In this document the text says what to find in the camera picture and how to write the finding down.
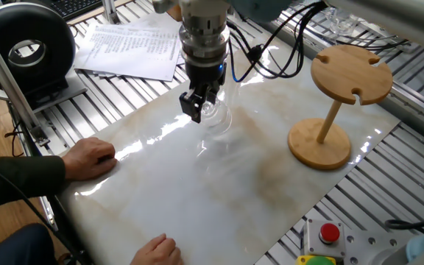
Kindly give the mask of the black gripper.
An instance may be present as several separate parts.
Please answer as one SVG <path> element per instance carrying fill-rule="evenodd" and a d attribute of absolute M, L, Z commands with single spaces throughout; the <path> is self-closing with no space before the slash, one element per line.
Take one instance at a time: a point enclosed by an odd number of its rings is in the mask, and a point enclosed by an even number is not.
<path fill-rule="evenodd" d="M 191 63 L 185 64 L 186 73 L 190 80 L 189 90 L 180 95 L 182 112 L 191 120 L 200 123 L 202 106 L 205 101 L 216 104 L 220 87 L 225 83 L 227 63 L 202 67 Z"/>

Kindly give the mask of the person left hand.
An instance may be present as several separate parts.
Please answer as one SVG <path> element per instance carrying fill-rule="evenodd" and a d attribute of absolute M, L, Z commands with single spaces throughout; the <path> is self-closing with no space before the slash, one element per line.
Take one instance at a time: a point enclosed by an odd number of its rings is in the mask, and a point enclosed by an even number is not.
<path fill-rule="evenodd" d="M 84 138 L 78 141 L 62 156 L 66 180 L 92 180 L 108 173 L 116 164 L 115 148 L 98 138 Z"/>

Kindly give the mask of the person right hand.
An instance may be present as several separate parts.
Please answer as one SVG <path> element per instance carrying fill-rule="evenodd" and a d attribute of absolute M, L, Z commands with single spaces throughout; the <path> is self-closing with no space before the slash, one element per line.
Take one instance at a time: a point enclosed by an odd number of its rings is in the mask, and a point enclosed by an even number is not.
<path fill-rule="evenodd" d="M 130 265 L 183 265 L 181 251 L 165 233 L 153 238 L 137 251 Z"/>

